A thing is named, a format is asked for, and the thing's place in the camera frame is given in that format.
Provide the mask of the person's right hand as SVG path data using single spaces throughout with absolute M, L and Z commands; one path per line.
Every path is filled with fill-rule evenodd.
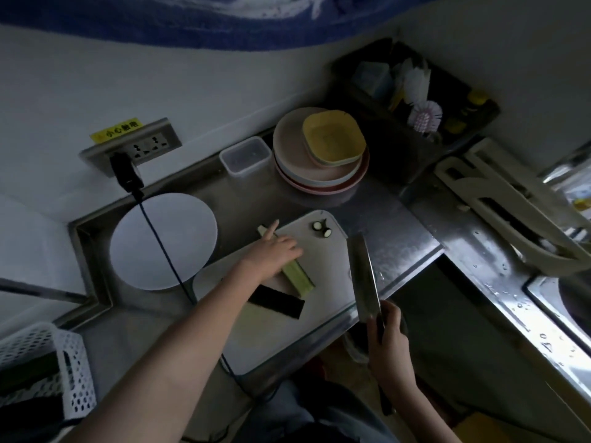
M 411 396 L 417 390 L 416 376 L 411 362 L 410 343 L 401 331 L 402 313 L 388 300 L 381 300 L 381 319 L 384 330 L 379 332 L 377 318 L 369 318 L 368 354 L 371 372 L 391 402 Z

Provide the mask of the person's left hand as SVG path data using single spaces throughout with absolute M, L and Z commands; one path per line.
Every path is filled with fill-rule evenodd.
M 240 272 L 249 279 L 262 283 L 277 275 L 283 266 L 299 258 L 303 252 L 294 238 L 275 236 L 273 240 L 266 240 L 264 232 L 245 253 L 238 266 Z

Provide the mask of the pale green vegetable strip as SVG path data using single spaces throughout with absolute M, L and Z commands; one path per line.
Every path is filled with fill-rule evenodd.
M 276 287 L 282 286 L 285 293 L 299 299 L 304 299 L 316 287 L 298 259 L 283 266 L 272 279 Z

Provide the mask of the steel cleaver knife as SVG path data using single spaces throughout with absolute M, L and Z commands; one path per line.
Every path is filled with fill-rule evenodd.
M 380 298 L 366 240 L 362 233 L 358 233 L 348 237 L 346 244 L 358 319 L 363 323 L 367 323 L 370 318 L 375 319 L 376 339 L 381 344 L 385 331 L 385 322 L 381 313 Z

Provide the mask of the person's right forearm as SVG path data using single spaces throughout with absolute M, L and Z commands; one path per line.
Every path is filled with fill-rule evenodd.
M 395 388 L 389 397 L 419 443 L 462 443 L 416 385 Z

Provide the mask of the dark vegetable peel piece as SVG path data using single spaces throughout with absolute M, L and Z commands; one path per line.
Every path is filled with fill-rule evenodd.
M 305 301 L 299 297 L 280 292 L 265 285 L 259 285 L 247 300 L 264 309 L 299 320 Z

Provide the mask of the clear plastic container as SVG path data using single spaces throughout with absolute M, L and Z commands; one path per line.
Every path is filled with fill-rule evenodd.
M 241 178 L 268 163 L 272 156 L 270 147 L 260 136 L 252 136 L 219 153 L 219 159 L 233 178 Z

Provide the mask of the beige round plate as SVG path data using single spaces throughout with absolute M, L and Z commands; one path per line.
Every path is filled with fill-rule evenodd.
M 303 107 L 284 115 L 273 133 L 273 151 L 279 168 L 293 181 L 315 188 L 328 188 L 347 182 L 362 166 L 362 158 L 343 166 L 327 168 L 316 165 L 306 150 L 302 131 L 304 120 L 326 109 Z

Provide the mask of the person's blue jeans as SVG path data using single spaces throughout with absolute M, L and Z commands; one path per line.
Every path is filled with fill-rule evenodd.
M 255 405 L 232 443 L 400 443 L 346 387 L 317 377 L 285 380 Z

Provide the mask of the black power plug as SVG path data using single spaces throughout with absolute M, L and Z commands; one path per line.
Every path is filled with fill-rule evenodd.
M 109 158 L 109 162 L 118 184 L 131 194 L 138 204 L 142 203 L 144 182 L 129 155 L 116 152 Z

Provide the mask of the steel sink basin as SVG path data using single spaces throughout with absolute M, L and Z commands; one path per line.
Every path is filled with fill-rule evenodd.
M 591 357 L 591 269 L 564 277 L 537 275 L 523 290 Z

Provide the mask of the blue sponge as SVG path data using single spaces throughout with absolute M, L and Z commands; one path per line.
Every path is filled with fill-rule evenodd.
M 394 92 L 394 80 L 390 66 L 386 62 L 359 62 L 351 77 L 351 83 L 378 101 L 384 101 Z

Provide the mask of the blue white cloth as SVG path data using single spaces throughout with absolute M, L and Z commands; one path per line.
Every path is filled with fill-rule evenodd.
M 277 51 L 364 33 L 434 0 L 0 0 L 0 24 L 112 42 Z

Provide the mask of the steel faucet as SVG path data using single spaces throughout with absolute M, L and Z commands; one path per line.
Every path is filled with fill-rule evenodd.
M 544 171 L 544 184 L 556 185 L 591 166 L 591 139 Z

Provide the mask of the steel wall power socket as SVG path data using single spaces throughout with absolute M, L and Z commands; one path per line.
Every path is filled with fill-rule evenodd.
M 93 143 L 79 153 L 79 158 L 107 178 L 114 178 L 109 158 L 116 152 L 129 155 L 135 166 L 139 166 L 181 145 L 170 121 L 162 118 L 106 143 Z

